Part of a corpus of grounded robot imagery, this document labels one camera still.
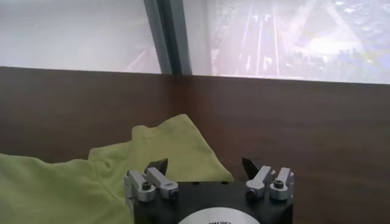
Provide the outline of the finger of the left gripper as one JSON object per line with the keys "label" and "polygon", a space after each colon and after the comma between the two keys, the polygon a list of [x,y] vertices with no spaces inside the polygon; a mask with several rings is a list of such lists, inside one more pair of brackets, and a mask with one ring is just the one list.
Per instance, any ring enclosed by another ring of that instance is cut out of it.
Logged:
{"label": "finger of the left gripper", "polygon": [[294,197],[294,172],[282,167],[276,172],[271,166],[258,167],[252,160],[242,158],[244,170],[249,178],[246,181],[246,198],[255,201],[266,193],[275,201],[287,201]]}
{"label": "finger of the left gripper", "polygon": [[150,162],[143,173],[128,170],[124,176],[126,201],[152,202],[157,197],[176,201],[179,195],[179,184],[165,176],[167,169],[168,159],[164,158]]}

